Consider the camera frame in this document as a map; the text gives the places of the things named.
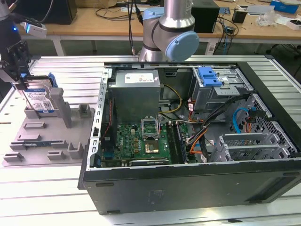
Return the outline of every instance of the blue hard drive label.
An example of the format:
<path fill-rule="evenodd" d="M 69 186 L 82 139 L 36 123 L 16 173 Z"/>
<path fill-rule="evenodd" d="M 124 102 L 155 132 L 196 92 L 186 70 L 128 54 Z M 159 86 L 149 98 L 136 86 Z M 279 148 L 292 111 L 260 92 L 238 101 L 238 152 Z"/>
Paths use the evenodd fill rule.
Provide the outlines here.
<path fill-rule="evenodd" d="M 47 92 L 45 89 L 27 89 L 25 95 L 34 110 L 39 113 L 54 112 L 51 101 L 46 97 Z"/>

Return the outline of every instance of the gray floor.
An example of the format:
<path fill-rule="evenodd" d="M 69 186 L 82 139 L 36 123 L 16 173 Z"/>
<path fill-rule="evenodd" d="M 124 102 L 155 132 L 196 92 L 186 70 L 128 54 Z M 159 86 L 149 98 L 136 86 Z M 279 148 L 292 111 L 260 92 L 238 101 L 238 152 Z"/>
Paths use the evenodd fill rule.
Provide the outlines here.
<path fill-rule="evenodd" d="M 81 40 L 64 40 L 62 45 L 65 48 L 66 54 L 69 56 L 80 55 L 130 55 L 131 49 L 128 41 L 97 41 L 98 51 L 93 53 L 92 45 L 90 41 Z M 50 40 L 28 40 L 29 49 L 32 55 L 36 56 L 56 56 L 56 51 Z M 205 53 L 207 43 L 200 43 L 200 46 L 196 52 L 196 55 L 203 55 Z M 142 42 L 134 42 L 136 50 L 142 48 Z M 233 43 L 228 55 L 254 55 L 256 44 L 242 44 Z M 272 45 L 264 44 L 258 54 L 265 55 L 265 51 Z M 218 50 L 216 53 L 222 54 L 222 50 Z M 301 57 L 294 60 L 293 53 L 289 48 L 285 48 L 281 45 L 272 50 L 271 55 L 290 73 L 295 74 L 298 66 L 301 64 Z M 301 70 L 296 75 L 296 79 L 301 81 Z M 0 81 L 0 94 L 4 96 L 9 90 L 10 84 L 4 84 Z"/>

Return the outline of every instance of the blue cable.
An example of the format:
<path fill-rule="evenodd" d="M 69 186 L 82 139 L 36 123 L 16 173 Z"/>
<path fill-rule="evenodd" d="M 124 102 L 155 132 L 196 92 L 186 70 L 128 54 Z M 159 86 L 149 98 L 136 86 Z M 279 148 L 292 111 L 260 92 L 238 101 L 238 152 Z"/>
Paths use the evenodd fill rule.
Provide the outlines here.
<path fill-rule="evenodd" d="M 246 109 L 246 108 L 239 108 L 239 109 L 237 109 L 235 112 L 234 112 L 234 114 L 233 114 L 233 125 L 234 125 L 234 128 L 235 128 L 235 130 L 236 130 L 236 132 L 237 133 L 240 133 L 240 129 L 238 128 L 238 125 L 237 125 L 237 121 L 236 121 L 236 116 L 237 116 L 237 113 L 239 112 L 239 111 L 245 111 L 245 112 L 249 112 L 249 110 L 248 109 Z"/>

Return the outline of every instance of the blue box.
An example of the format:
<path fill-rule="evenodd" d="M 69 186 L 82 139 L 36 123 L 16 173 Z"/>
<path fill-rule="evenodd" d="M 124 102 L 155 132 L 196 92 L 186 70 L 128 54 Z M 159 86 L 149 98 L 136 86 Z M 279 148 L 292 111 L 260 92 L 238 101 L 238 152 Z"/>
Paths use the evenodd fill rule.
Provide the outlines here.
<path fill-rule="evenodd" d="M 284 13 L 295 14 L 298 9 L 298 5 L 286 5 L 280 1 L 272 0 L 270 6 L 275 6 L 274 10 Z"/>
<path fill-rule="evenodd" d="M 204 86 L 222 86 L 211 67 L 198 67 L 198 76 L 203 80 Z"/>

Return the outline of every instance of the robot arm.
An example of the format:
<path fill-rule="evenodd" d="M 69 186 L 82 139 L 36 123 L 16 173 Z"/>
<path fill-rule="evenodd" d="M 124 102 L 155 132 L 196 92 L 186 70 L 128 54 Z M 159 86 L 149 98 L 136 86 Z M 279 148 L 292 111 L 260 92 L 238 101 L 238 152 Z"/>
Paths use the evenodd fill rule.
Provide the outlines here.
<path fill-rule="evenodd" d="M 139 61 L 184 61 L 195 53 L 199 37 L 191 7 L 192 0 L 165 0 L 164 8 L 144 12 Z"/>
<path fill-rule="evenodd" d="M 19 14 L 10 13 L 4 0 L 0 0 L 0 78 L 11 82 L 19 90 L 26 89 L 22 75 L 29 73 L 31 55 L 27 42 L 21 40 L 16 23 L 21 23 L 26 32 L 45 37 L 47 30 L 40 22 Z"/>

